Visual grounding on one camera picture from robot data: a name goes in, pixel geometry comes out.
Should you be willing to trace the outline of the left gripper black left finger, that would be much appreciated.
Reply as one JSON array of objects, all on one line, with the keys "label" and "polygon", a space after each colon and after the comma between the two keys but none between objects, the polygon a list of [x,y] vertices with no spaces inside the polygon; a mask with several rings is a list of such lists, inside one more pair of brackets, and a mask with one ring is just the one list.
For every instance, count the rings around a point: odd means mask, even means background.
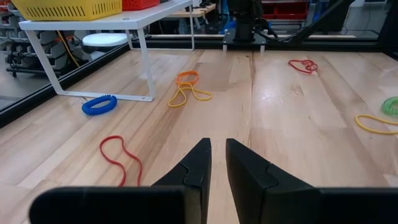
[{"label": "left gripper black left finger", "polygon": [[167,174],[144,187],[58,187],[31,204],[31,224],[206,224],[211,141],[201,139]]}]

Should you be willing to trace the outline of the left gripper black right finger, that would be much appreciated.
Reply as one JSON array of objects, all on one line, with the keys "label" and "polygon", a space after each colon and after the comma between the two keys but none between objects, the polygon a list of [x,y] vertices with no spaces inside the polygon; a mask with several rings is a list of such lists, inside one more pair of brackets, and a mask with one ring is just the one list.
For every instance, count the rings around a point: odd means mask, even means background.
[{"label": "left gripper black right finger", "polygon": [[226,140],[240,224],[398,224],[398,188],[314,187]]}]

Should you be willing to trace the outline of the red plastic mesh basket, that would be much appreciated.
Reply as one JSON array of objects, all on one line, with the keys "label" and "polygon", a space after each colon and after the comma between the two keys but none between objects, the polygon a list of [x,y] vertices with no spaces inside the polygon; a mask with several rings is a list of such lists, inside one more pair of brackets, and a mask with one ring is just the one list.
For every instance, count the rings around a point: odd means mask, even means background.
[{"label": "red plastic mesh basket", "polygon": [[123,11],[140,11],[160,4],[160,0],[122,0]]}]

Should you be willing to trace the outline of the yellow plastic mesh basket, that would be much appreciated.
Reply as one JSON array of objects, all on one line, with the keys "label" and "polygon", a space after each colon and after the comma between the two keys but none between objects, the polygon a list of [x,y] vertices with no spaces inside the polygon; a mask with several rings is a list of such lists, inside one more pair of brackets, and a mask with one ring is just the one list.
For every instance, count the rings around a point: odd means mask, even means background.
[{"label": "yellow plastic mesh basket", "polygon": [[122,0],[11,0],[29,21],[92,21],[122,12]]}]

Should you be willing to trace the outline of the wooden desk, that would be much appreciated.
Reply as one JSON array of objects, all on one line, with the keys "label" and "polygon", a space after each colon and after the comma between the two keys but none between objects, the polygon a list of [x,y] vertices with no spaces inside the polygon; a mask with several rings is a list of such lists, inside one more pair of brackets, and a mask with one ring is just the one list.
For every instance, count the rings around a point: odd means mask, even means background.
[{"label": "wooden desk", "polygon": [[[211,11],[214,11],[216,9],[216,4],[211,4],[210,6],[206,6],[204,8],[197,8],[193,9],[192,11],[192,17],[203,17],[206,14],[208,14]],[[185,9],[177,11],[171,15],[168,16],[169,18],[189,18],[190,17],[190,12],[186,11]]]}]

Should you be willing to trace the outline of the red rubber band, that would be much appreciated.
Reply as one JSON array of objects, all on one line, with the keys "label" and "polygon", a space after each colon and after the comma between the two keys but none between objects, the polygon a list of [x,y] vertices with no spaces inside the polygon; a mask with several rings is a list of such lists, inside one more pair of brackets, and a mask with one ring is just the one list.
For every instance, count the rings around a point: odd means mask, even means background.
[{"label": "red rubber band", "polygon": [[311,75],[318,70],[318,65],[312,60],[289,60],[288,64],[296,71]]},{"label": "red rubber band", "polygon": [[127,177],[126,168],[125,168],[125,166],[124,166],[123,164],[121,164],[120,162],[110,159],[110,158],[104,153],[104,150],[103,150],[104,144],[107,143],[108,141],[114,140],[114,139],[120,140],[122,150],[123,150],[130,158],[134,159],[134,160],[139,164],[139,170],[138,170],[138,175],[137,175],[136,184],[137,184],[138,187],[140,187],[140,186],[141,186],[141,179],[142,179],[142,172],[143,172],[143,164],[142,164],[142,161],[141,161],[137,156],[135,156],[134,154],[132,154],[131,152],[129,152],[129,151],[126,149],[125,144],[124,144],[124,138],[123,138],[122,136],[114,135],[114,136],[108,136],[108,137],[104,138],[104,139],[100,142],[100,144],[99,144],[99,151],[100,151],[101,155],[103,156],[103,158],[104,158],[107,162],[109,162],[109,163],[112,164],[112,165],[118,166],[118,167],[122,170],[123,176],[122,176],[122,179],[121,179],[121,181],[120,181],[118,187],[123,187],[124,184],[125,184],[125,182],[126,182],[126,177]]}]

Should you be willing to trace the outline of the long yellow rubber band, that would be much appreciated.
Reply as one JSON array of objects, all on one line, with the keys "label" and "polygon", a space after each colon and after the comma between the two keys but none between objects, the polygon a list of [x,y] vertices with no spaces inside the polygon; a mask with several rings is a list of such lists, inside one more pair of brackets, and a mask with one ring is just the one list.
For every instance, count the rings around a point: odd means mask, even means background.
[{"label": "long yellow rubber band", "polygon": [[364,131],[367,131],[369,133],[381,134],[381,135],[396,135],[396,134],[398,134],[398,131],[380,131],[380,130],[368,128],[362,122],[360,122],[360,120],[359,120],[360,118],[368,118],[368,119],[372,119],[372,120],[378,121],[380,123],[390,124],[390,125],[393,125],[393,126],[398,126],[398,122],[388,121],[388,120],[381,119],[381,118],[378,118],[378,117],[375,117],[375,116],[371,116],[371,115],[368,115],[368,114],[359,114],[359,115],[356,115],[354,117],[355,123],[361,129],[363,129]]}]

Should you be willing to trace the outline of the orange rubber band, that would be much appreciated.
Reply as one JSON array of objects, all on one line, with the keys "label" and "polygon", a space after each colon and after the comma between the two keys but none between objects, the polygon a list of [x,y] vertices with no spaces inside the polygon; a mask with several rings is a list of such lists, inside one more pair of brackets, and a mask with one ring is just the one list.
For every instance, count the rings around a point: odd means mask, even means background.
[{"label": "orange rubber band", "polygon": [[[181,80],[182,77],[184,77],[184,76],[189,76],[189,75],[193,75],[195,78],[194,78],[193,80],[190,80],[190,81],[182,81],[182,80]],[[176,77],[175,82],[176,82],[177,85],[179,85],[179,84],[181,84],[181,83],[189,83],[189,84],[191,84],[191,85],[194,85],[194,84],[196,84],[196,82],[197,82],[198,80],[199,80],[199,74],[198,74],[198,72],[191,70],[191,71],[186,71],[186,72],[179,73],[179,74],[177,75],[177,77]]]}]

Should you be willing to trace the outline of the blue spiral wrist coil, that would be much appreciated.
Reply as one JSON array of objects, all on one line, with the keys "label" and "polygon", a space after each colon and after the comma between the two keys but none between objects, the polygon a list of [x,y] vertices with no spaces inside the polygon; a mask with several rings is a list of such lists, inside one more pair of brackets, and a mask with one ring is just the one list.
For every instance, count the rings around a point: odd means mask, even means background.
[{"label": "blue spiral wrist coil", "polygon": [[81,110],[84,114],[96,116],[115,109],[117,102],[118,99],[115,96],[103,95],[83,103]]}]

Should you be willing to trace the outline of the green spiral wrist coil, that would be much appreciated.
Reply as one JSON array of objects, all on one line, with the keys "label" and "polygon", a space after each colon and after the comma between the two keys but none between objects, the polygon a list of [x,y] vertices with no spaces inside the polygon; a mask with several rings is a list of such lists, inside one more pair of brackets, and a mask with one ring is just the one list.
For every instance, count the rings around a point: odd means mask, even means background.
[{"label": "green spiral wrist coil", "polygon": [[387,116],[398,116],[398,96],[386,99],[381,105],[381,111]]}]

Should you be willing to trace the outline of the white trash bin black liner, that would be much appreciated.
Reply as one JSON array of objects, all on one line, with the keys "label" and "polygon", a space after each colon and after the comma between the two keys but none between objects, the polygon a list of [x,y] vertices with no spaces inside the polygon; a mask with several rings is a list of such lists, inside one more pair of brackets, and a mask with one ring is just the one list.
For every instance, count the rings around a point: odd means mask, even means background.
[{"label": "white trash bin black liner", "polygon": [[88,60],[96,60],[115,47],[128,42],[127,35],[122,33],[95,33],[87,35],[82,40],[82,50]]}]

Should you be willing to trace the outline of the white perforated metal shelf riser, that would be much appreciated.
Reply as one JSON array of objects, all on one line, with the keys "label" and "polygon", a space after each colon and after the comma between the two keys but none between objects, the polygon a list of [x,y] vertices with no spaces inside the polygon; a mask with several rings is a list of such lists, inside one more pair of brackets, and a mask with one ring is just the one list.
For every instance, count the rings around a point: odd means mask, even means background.
[{"label": "white perforated metal shelf riser", "polygon": [[125,32],[136,30],[139,37],[139,49],[141,51],[142,63],[144,65],[144,74],[147,77],[149,95],[116,95],[116,98],[119,100],[151,102],[156,96],[156,91],[154,80],[150,71],[150,60],[144,35],[144,27],[186,7],[189,8],[189,11],[192,11],[192,6],[193,0],[168,0],[167,2],[159,4],[158,6],[144,9],[142,11],[125,11],[118,15],[106,17],[104,19],[98,19],[95,21],[23,21],[20,22],[19,25],[27,34],[29,41],[33,46],[35,53],[44,68],[45,74],[49,78],[56,94],[61,96],[74,96],[82,98],[97,98],[103,94],[64,90],[58,78],[56,77],[47,56],[45,55],[45,52],[35,32],[37,30],[123,30]]}]

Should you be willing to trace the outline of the red bin shelf rack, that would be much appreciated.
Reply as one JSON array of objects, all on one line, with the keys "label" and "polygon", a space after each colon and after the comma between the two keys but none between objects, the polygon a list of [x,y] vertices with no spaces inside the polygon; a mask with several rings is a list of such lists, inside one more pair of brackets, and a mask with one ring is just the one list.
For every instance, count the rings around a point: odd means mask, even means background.
[{"label": "red bin shelf rack", "polygon": [[268,21],[305,21],[310,0],[261,0],[262,17]]}]

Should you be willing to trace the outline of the grey parts bin rack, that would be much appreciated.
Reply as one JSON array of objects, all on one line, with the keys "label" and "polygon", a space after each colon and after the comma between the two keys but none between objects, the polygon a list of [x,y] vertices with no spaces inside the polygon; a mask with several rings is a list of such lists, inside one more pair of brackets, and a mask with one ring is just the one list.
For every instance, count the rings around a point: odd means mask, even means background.
[{"label": "grey parts bin rack", "polygon": [[[44,75],[44,69],[28,36],[19,27],[21,20],[13,15],[0,17],[0,52],[6,55],[6,71],[13,77],[19,73]],[[74,68],[56,32],[37,31],[35,34],[56,76],[64,75]]]}]

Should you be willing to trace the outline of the black aluminium table frame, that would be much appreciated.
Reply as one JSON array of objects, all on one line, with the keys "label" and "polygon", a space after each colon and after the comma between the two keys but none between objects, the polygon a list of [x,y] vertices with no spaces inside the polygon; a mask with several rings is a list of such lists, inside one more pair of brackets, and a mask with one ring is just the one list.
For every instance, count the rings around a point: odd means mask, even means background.
[{"label": "black aluminium table frame", "polygon": [[[382,52],[398,60],[398,0],[388,0],[389,10],[386,12],[383,27],[376,39],[357,38],[355,40],[338,40],[336,37],[322,39],[308,38],[297,45],[268,44],[266,50],[294,50],[294,51],[326,51],[326,52]],[[94,62],[77,68],[60,79],[60,86],[69,88],[80,80],[90,76],[105,65],[116,60],[127,52],[127,44],[110,50]],[[24,116],[39,105],[56,95],[55,90],[47,85],[13,105],[0,110],[0,129]]]}]

